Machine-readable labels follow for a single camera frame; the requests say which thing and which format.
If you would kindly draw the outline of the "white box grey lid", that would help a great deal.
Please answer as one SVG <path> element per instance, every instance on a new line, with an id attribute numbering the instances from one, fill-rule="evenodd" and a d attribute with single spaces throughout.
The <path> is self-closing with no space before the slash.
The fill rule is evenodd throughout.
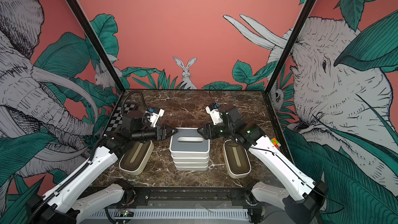
<path id="1" fill-rule="evenodd" d="M 210 140 L 204 139 L 197 128 L 178 128 L 171 137 L 169 150 L 173 157 L 206 158 L 210 152 Z"/>
<path id="2" fill-rule="evenodd" d="M 178 157 L 173 156 L 172 159 L 174 163 L 208 163 L 209 156 L 207 157 Z"/>

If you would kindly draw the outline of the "white box bamboo lid front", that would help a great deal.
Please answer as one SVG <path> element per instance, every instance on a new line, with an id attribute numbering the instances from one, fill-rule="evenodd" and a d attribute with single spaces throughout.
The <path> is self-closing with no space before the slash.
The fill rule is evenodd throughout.
<path id="1" fill-rule="evenodd" d="M 176 167 L 177 171 L 206 171 L 208 167 Z"/>

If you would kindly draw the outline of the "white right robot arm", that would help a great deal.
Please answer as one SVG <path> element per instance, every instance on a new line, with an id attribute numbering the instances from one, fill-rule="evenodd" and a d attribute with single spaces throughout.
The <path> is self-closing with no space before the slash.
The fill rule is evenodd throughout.
<path id="1" fill-rule="evenodd" d="M 198 129 L 206 140 L 226 138 L 257 157 L 283 184 L 283 188 L 255 183 L 250 192 L 258 202 L 284 210 L 296 224 L 309 224 L 325 202 L 329 191 L 281 153 L 276 144 L 254 123 L 246 123 L 234 105 L 211 103 L 206 107 L 211 122 Z"/>

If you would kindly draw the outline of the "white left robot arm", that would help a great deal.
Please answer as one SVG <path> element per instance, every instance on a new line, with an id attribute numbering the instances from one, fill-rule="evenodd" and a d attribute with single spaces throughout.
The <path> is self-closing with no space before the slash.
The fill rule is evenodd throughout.
<path id="1" fill-rule="evenodd" d="M 108 167 L 119 160 L 137 143 L 163 141 L 178 131 L 167 125 L 159 125 L 158 120 L 164 115 L 161 108 L 147 111 L 122 113 L 122 123 L 113 132 L 106 132 L 97 141 L 90 157 L 61 183 L 47 191 L 43 196 L 32 196 L 25 204 L 27 223 L 48 223 L 42 215 L 48 212 L 69 223 L 77 220 L 67 215 L 78 197 Z"/>

